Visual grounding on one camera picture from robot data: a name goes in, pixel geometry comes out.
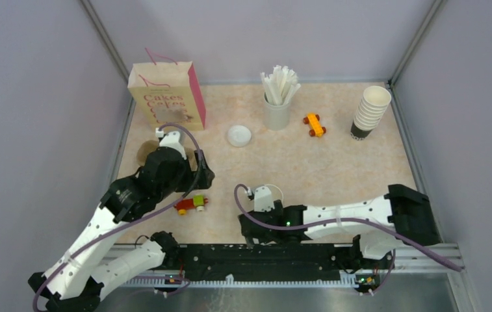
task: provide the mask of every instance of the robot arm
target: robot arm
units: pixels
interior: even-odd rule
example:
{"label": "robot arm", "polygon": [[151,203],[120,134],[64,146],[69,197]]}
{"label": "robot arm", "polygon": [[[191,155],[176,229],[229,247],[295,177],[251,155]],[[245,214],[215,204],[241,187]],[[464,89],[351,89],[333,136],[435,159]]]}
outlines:
{"label": "robot arm", "polygon": [[301,242],[331,234],[360,235],[359,249],[366,259],[381,259],[392,249],[403,245],[401,240],[372,226],[341,222],[342,218],[377,223],[423,246],[441,242],[428,197],[404,185],[389,185],[389,193],[384,196],[348,205],[294,205],[283,208],[279,200],[272,201],[270,190],[264,185],[249,191],[248,197],[254,201],[250,215],[273,226],[301,226],[321,220],[337,220],[305,229],[278,231],[254,224],[241,214],[242,235],[248,244]]}
{"label": "robot arm", "polygon": [[153,237],[136,250],[99,266],[125,230],[102,239],[75,259],[70,255],[92,240],[142,218],[172,192],[211,186],[214,174],[205,159],[199,159],[198,151],[196,160],[202,170],[198,182],[193,185],[197,172],[190,168],[179,131],[167,135],[157,131],[157,135],[161,140],[160,147],[148,155],[145,165],[136,174],[117,179],[110,185],[83,232],[57,264],[45,272],[33,274],[28,280],[32,289],[38,291],[61,264],[67,263],[41,293],[49,300],[49,311],[93,311],[115,288],[137,274],[159,266],[164,260],[164,247],[172,244],[172,241],[168,243],[167,237]]}

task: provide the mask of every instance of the beige tabletop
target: beige tabletop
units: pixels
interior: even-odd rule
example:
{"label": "beige tabletop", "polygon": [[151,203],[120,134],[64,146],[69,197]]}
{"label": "beige tabletop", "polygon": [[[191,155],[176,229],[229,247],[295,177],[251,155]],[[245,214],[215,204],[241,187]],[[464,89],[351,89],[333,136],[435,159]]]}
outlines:
{"label": "beige tabletop", "polygon": [[[172,232],[179,243],[243,243],[233,198],[236,184],[250,187],[274,184],[282,189],[284,206],[336,205],[360,202],[387,193],[389,184],[415,188],[404,147],[391,108],[379,126],[364,140],[351,138],[349,130],[363,90],[381,83],[302,84],[291,105],[290,124],[281,131],[263,125],[263,87],[259,84],[203,86],[207,109],[206,130],[193,132],[204,150],[207,164],[215,173],[205,194],[204,212],[191,210],[179,216],[170,209],[131,228],[119,243],[132,243],[139,235]],[[308,112],[320,115],[327,133],[309,136],[302,122]],[[245,125],[252,140],[235,148],[226,140],[232,125]],[[155,140],[140,109],[135,109],[118,177],[136,172],[136,153],[147,140]],[[187,147],[192,147],[186,140]],[[160,204],[178,198],[172,194]],[[253,203],[242,195],[247,210]],[[346,242],[350,237],[325,237],[317,242]]]}

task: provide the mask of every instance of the wooden toy car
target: wooden toy car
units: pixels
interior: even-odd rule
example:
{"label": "wooden toy car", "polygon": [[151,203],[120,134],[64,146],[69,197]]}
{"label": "wooden toy car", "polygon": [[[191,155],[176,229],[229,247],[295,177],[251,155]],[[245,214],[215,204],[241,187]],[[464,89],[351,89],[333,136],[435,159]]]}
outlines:
{"label": "wooden toy car", "polygon": [[321,127],[320,116],[310,112],[307,114],[307,117],[303,118],[304,124],[309,124],[311,126],[311,130],[309,131],[309,135],[311,137],[321,137],[324,133],[326,133],[326,127]]}
{"label": "wooden toy car", "polygon": [[185,200],[181,200],[177,205],[175,205],[175,209],[179,215],[183,216],[187,213],[187,210],[196,209],[196,211],[203,211],[205,209],[205,204],[207,204],[209,200],[204,198],[203,195],[195,195],[192,198],[187,198]]}

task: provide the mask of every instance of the paper bag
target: paper bag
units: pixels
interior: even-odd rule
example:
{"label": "paper bag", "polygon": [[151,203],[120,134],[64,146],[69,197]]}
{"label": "paper bag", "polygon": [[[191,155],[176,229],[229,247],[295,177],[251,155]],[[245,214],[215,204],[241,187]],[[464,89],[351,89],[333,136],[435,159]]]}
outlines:
{"label": "paper bag", "polygon": [[204,129],[205,105],[192,62],[133,64],[127,87],[152,129],[167,122]]}

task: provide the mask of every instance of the cup lid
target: cup lid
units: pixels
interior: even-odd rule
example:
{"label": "cup lid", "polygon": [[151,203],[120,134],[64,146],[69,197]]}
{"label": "cup lid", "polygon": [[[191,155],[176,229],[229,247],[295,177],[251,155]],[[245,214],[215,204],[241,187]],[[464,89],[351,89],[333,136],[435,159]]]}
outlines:
{"label": "cup lid", "polygon": [[227,139],[232,146],[241,148],[252,139],[252,132],[243,125],[233,125],[227,132]]}

